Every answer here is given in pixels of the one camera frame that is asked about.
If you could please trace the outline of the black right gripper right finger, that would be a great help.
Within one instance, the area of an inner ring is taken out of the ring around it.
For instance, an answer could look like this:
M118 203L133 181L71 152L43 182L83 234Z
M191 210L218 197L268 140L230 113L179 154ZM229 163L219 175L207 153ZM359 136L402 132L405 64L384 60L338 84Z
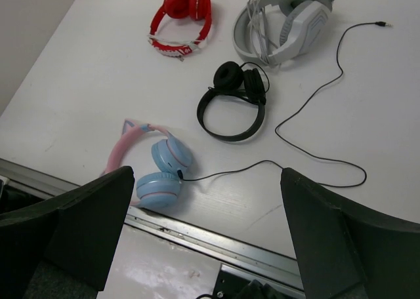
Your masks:
M292 168L280 187L307 298L418 298L419 224L363 206Z

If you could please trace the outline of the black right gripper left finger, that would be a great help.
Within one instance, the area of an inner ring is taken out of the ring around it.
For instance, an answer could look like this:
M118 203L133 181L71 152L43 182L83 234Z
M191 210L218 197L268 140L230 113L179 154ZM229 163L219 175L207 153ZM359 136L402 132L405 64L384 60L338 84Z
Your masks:
M103 291L134 182L121 167L44 201L2 188L1 291Z

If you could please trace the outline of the pink blue cat-ear headphones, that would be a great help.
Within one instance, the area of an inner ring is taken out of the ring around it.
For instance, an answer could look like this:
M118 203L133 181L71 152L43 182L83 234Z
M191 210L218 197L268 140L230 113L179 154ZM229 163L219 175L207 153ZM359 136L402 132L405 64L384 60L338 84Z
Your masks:
M175 204L180 194L181 180L193 159L188 147L162 126L126 119L121 137L112 148L103 173L118 169L134 143L141 136L154 131L162 133L165 138L151 148L152 159L159 171L143 176L136 182L136 200L131 202L131 206L140 209L161 209Z

